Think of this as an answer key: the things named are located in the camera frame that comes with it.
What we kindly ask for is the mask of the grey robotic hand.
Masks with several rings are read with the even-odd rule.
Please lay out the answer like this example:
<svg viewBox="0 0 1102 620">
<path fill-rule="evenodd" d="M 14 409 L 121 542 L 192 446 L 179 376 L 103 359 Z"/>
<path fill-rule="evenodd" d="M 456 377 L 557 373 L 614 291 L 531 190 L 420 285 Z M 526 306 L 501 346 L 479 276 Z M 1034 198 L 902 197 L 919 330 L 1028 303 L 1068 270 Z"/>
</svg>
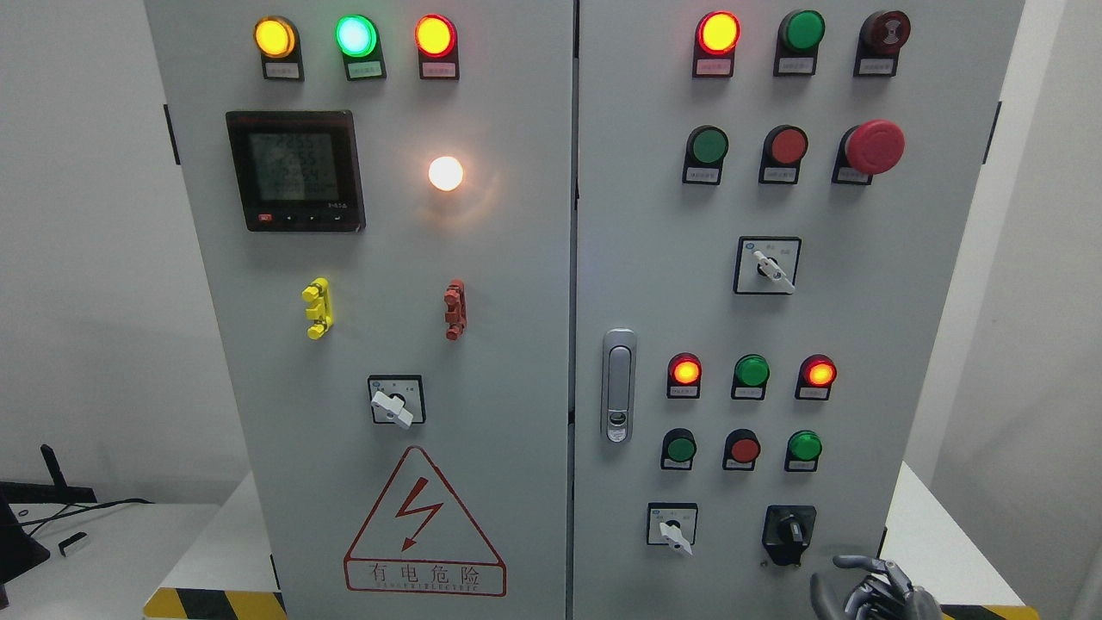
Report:
<svg viewBox="0 0 1102 620">
<path fill-rule="evenodd" d="M 942 619 L 940 603 L 931 592 L 914 587 L 893 561 L 863 555 L 838 555 L 839 568 L 861 568 L 869 573 L 851 590 L 844 603 L 821 574 L 812 574 L 810 600 L 819 619 Z"/>
</svg>

